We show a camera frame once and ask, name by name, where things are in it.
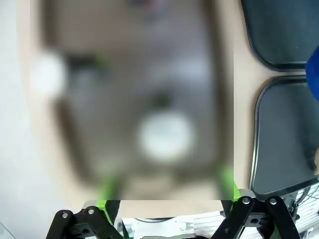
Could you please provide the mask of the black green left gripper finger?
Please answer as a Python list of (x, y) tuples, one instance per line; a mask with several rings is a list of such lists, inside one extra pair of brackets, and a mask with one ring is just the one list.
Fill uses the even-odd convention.
[(120, 200), (116, 200), (119, 180), (115, 176), (105, 176), (100, 186), (97, 202), (73, 213), (58, 211), (48, 230), (47, 239), (123, 239), (114, 223)]

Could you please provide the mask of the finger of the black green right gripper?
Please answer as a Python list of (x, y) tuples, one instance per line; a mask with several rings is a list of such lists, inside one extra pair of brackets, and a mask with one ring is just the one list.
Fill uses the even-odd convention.
[(211, 236), (213, 239), (238, 239), (247, 227), (255, 227), (264, 239), (298, 239), (299, 232), (285, 202), (279, 196), (264, 201), (241, 196), (234, 182), (233, 169), (220, 168), (218, 183), (231, 200), (222, 200), (225, 219)]

